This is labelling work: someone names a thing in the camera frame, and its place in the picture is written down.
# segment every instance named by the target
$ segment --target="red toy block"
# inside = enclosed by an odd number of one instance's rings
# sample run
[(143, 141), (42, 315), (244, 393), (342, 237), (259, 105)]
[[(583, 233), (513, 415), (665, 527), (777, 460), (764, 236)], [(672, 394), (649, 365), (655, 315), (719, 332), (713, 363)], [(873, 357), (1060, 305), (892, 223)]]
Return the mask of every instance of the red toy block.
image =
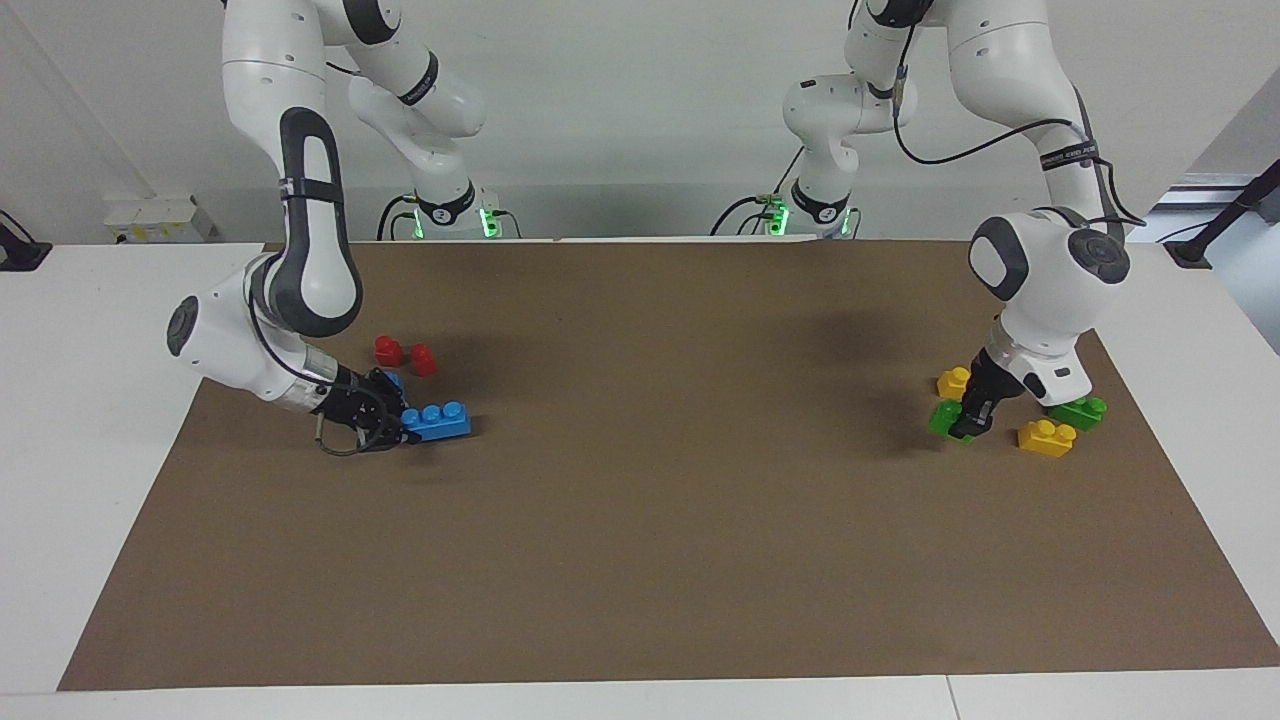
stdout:
[(431, 348), (419, 343), (415, 345), (410, 351), (413, 361), (413, 374), (419, 377), (434, 375), (439, 368), (435, 365), (435, 356), (431, 355)]
[(399, 368), (404, 364), (404, 348), (390, 336), (374, 341), (374, 357), (380, 368)]

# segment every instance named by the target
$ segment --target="brown mat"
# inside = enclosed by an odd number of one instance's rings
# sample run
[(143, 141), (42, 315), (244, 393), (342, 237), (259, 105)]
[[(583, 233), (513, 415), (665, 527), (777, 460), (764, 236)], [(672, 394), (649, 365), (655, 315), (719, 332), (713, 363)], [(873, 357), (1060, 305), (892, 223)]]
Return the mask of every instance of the brown mat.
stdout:
[(476, 437), (334, 460), (205, 383), (61, 689), (1280, 664), (1094, 337), (1066, 459), (1028, 397), (925, 433), (998, 309), (963, 243), (357, 256), (324, 345), (428, 341)]

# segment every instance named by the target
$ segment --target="yellow toy block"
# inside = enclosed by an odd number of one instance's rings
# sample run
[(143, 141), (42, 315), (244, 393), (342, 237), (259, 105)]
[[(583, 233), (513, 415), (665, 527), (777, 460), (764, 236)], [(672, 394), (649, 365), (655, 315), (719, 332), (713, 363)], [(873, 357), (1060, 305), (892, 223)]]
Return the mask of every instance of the yellow toy block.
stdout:
[(1036, 420), (1018, 430), (1018, 447), (1050, 457), (1061, 457), (1075, 447), (1079, 437), (1071, 425), (1055, 425), (1052, 420)]
[(964, 391), (969, 387), (969, 368), (952, 368), (938, 378), (938, 397), (942, 400), (964, 400)]

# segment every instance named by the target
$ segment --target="green light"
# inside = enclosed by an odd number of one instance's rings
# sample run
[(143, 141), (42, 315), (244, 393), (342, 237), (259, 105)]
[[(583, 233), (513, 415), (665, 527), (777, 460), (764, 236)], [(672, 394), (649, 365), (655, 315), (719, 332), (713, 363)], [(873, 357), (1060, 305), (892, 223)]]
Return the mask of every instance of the green light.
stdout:
[(484, 228), (485, 238), (498, 237), (502, 234), (502, 224), (493, 213), (485, 210), (484, 208), (480, 209), (480, 225)]
[(773, 208), (773, 218), (769, 219), (769, 234), (786, 234), (787, 223), (791, 220), (791, 209), (781, 201), (774, 201)]

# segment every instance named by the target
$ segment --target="building block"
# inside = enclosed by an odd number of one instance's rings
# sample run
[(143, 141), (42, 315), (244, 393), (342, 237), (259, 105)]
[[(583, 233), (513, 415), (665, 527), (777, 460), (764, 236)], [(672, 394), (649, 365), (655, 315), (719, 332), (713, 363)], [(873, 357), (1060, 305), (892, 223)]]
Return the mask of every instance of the building block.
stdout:
[(1079, 437), (1071, 425), (1055, 425), (1052, 420), (1034, 420), (1018, 430), (1018, 447), (1047, 455), (1061, 457), (1075, 447), (1075, 438)]
[(929, 418), (929, 432), (945, 437), (947, 439), (954, 439), (960, 445), (973, 445), (972, 437), (957, 438), (951, 436), (951, 425), (956, 424), (960, 419), (960, 414), (964, 407), (955, 400), (945, 400), (938, 409), (933, 411), (933, 416)]
[(952, 368), (938, 378), (938, 397), (942, 400), (964, 400), (964, 391), (969, 387), (969, 378), (973, 373), (969, 368)]
[(435, 356), (431, 355), (431, 348), (422, 343), (415, 345), (410, 350), (410, 356), (412, 357), (413, 363), (413, 374), (416, 374), (420, 378), (425, 378), (426, 375), (434, 375), (440, 369), (435, 364)]
[(1059, 423), (1066, 423), (1073, 428), (1089, 432), (1098, 427), (1107, 415), (1107, 401), (1101, 397), (1080, 398), (1075, 402), (1050, 407), (1048, 416)]
[(424, 442), (471, 434), (471, 415), (461, 402), (448, 402), (444, 407), (428, 405), (421, 411), (406, 410), (401, 423)]
[(374, 340), (374, 357), (380, 368), (399, 368), (404, 364), (404, 348), (389, 336)]

